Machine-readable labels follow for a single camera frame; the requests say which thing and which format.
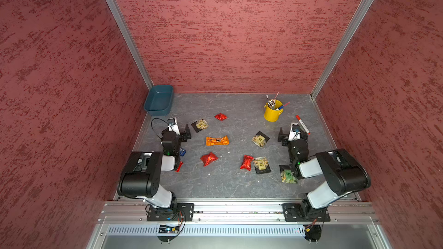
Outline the green-label tea bag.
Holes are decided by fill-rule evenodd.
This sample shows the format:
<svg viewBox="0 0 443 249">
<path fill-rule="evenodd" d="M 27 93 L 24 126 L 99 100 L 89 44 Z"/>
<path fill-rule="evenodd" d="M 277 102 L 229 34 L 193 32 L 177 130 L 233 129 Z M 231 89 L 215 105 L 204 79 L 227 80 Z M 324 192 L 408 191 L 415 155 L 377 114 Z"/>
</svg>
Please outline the green-label tea bag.
<svg viewBox="0 0 443 249">
<path fill-rule="evenodd" d="M 297 184 L 298 180 L 294 176 L 289 166 L 280 165 L 280 177 L 282 183 Z"/>
</svg>

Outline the black oolong tea bag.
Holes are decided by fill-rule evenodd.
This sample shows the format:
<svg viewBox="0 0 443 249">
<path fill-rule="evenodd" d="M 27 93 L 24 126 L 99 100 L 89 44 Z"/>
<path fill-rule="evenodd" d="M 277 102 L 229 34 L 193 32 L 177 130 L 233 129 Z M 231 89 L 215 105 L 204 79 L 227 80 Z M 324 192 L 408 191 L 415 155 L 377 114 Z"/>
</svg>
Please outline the black oolong tea bag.
<svg viewBox="0 0 443 249">
<path fill-rule="evenodd" d="M 208 128 L 208 123 L 205 119 L 199 119 L 198 121 L 192 123 L 192 128 L 196 133 L 199 133 L 200 131 Z"/>
<path fill-rule="evenodd" d="M 266 157 L 255 158 L 253 164 L 256 174 L 267 174 L 272 172 L 269 166 L 269 161 Z"/>
</svg>

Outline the teal plastic storage box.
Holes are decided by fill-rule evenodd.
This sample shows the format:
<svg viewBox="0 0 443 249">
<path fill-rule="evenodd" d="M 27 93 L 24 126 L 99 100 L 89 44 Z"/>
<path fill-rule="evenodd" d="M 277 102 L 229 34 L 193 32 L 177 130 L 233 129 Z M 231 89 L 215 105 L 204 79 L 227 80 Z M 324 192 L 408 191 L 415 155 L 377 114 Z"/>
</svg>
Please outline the teal plastic storage box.
<svg viewBox="0 0 443 249">
<path fill-rule="evenodd" d="M 150 116 L 166 116 L 171 111 L 173 97 L 172 85 L 154 85 L 148 92 L 144 109 Z"/>
</svg>

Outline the orange tea bag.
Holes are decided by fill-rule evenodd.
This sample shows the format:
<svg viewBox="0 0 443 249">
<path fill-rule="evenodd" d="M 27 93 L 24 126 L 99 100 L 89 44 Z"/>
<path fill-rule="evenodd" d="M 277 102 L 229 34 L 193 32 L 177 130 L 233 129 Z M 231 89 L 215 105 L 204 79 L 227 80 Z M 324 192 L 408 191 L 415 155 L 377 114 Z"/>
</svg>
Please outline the orange tea bag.
<svg viewBox="0 0 443 249">
<path fill-rule="evenodd" d="M 227 136 L 224 136 L 222 138 L 212 138 L 212 137 L 206 138 L 206 146 L 229 145 L 229 144 L 230 142 Z"/>
</svg>

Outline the black yellow-label tea bag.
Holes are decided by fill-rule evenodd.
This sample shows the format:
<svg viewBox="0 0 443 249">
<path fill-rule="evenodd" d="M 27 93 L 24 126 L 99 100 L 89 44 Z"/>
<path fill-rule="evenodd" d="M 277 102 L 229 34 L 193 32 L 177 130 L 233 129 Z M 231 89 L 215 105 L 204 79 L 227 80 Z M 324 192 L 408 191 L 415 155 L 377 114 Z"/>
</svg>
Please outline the black yellow-label tea bag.
<svg viewBox="0 0 443 249">
<path fill-rule="evenodd" d="M 252 138 L 252 142 L 261 148 L 263 148 L 269 140 L 270 138 L 261 131 L 258 131 Z"/>
</svg>

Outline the red foil tea bag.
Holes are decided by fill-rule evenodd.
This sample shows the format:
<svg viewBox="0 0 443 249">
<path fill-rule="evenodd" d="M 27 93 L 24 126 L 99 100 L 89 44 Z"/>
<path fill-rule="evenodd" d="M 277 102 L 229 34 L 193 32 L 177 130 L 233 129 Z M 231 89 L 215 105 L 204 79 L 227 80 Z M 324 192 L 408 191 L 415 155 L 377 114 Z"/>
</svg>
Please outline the red foil tea bag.
<svg viewBox="0 0 443 249">
<path fill-rule="evenodd" d="M 181 161 L 178 168 L 176 169 L 176 172 L 180 172 L 182 165 L 183 165 L 183 162 Z"/>
<path fill-rule="evenodd" d="M 214 161 L 217 161 L 219 158 L 212 152 L 200 157 L 200 160 L 203 162 L 204 167 L 210 165 Z"/>
</svg>

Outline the small red tea bag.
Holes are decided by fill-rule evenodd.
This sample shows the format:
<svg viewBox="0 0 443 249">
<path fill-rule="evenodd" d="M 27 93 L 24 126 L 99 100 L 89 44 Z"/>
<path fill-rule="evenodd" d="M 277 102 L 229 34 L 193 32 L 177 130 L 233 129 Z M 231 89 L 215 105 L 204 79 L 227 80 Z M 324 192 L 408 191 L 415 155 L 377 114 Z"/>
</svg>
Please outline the small red tea bag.
<svg viewBox="0 0 443 249">
<path fill-rule="evenodd" d="M 227 119 L 227 116 L 225 114 L 219 113 L 215 115 L 215 118 L 219 121 L 224 121 L 225 119 Z"/>
</svg>

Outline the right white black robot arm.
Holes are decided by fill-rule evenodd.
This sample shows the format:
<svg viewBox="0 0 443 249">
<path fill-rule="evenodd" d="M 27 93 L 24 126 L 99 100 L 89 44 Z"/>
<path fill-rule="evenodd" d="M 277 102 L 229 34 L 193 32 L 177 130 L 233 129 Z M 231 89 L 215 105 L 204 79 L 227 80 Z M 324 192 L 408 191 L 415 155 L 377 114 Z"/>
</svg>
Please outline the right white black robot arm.
<svg viewBox="0 0 443 249">
<path fill-rule="evenodd" d="M 367 171 L 345 149 L 320 152 L 310 157 L 308 133 L 298 123 L 291 125 L 288 134 L 280 129 L 278 142 L 288 148 L 290 165 L 283 170 L 284 176 L 291 176 L 294 180 L 320 175 L 325 178 L 318 188 L 305 195 L 297 208 L 304 218 L 324 212 L 338 199 L 371 186 Z"/>
</svg>

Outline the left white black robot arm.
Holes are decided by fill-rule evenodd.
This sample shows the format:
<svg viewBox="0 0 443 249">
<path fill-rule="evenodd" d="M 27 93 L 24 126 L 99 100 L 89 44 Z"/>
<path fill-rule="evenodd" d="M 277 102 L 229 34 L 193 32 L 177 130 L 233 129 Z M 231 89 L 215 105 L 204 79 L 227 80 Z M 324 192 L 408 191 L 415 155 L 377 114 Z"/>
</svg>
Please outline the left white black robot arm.
<svg viewBox="0 0 443 249">
<path fill-rule="evenodd" d="M 173 192 L 160 184 L 163 171 L 179 171 L 182 166 L 181 143 L 191 139 L 188 125 L 181 132 L 176 125 L 162 132 L 163 150 L 132 152 L 121 173 L 117 193 L 130 199 L 142 199 L 155 209 L 175 211 L 177 200 Z"/>
</svg>

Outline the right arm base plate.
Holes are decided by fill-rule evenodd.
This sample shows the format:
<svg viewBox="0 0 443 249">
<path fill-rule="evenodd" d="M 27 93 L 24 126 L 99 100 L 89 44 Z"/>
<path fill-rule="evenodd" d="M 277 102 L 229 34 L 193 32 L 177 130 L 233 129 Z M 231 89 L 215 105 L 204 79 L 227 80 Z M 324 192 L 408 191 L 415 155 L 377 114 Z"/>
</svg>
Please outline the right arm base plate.
<svg viewBox="0 0 443 249">
<path fill-rule="evenodd" d="M 299 204 L 283 204 L 283 215 L 286 222 L 330 222 L 331 218 L 326 207 L 315 209 L 308 201 Z"/>
</svg>

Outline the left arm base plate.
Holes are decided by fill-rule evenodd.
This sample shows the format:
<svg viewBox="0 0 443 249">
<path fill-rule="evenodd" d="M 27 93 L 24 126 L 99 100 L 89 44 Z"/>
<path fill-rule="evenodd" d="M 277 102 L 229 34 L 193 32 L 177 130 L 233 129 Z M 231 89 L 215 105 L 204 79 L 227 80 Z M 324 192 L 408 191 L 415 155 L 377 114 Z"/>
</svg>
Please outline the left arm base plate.
<svg viewBox="0 0 443 249">
<path fill-rule="evenodd" d="M 172 208 L 154 208 L 147 210 L 147 221 L 188 222 L 193 220 L 195 205 L 177 203 Z"/>
</svg>

